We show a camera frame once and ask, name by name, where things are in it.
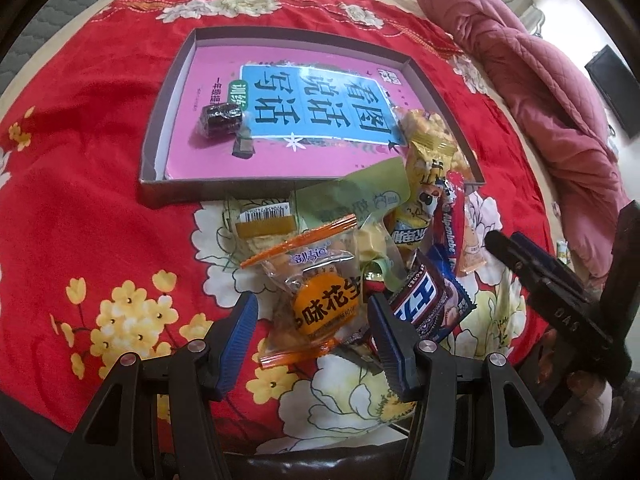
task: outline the gray mattress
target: gray mattress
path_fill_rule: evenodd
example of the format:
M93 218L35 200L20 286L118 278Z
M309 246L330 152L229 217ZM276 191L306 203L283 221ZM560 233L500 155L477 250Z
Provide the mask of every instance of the gray mattress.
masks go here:
M97 0L49 0L33 17L0 61L0 94L22 66L60 28Z

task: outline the peanut snack package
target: peanut snack package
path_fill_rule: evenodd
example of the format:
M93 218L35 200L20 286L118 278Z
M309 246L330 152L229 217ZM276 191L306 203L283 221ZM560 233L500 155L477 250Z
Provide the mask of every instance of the peanut snack package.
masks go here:
M241 264L260 263L286 297L273 313L263 368L324 355L366 325L356 228L348 215Z

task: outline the metal screw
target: metal screw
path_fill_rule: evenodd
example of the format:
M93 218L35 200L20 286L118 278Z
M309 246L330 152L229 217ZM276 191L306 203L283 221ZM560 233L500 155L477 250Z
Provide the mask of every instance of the metal screw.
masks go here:
M496 366L504 366L507 364L507 359L502 354L491 354L489 356L489 361Z
M135 354L124 354L120 358L120 364L122 366L131 366L135 362L136 362L136 355Z
M189 352L193 352L194 354L202 352L206 347L207 344L202 339L194 339L187 345Z
M433 341L420 341L418 343L418 348L427 354L433 354L436 351L436 348L438 348L438 345Z

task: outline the yellow snack package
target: yellow snack package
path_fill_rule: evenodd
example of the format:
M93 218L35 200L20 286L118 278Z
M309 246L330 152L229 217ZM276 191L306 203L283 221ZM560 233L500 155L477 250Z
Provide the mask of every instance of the yellow snack package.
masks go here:
M273 314L263 367L292 364L328 353L366 323L356 229L351 214L256 254L257 263L284 291Z
M453 144L456 151L451 161L451 169L461 173L465 181L471 182L474 180L465 154L460 150L456 138L439 114L429 114L424 110L409 110L402 116L400 126L408 139L411 139L417 132L421 132L434 135Z
M405 170L411 196L387 219L391 237L407 265L431 224L456 151L448 140L431 134L414 132L410 139Z

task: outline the television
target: television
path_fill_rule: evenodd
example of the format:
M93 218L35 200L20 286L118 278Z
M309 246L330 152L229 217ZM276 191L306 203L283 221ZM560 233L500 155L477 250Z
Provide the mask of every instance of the television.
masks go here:
M585 66L629 139L640 135L640 84L607 45Z

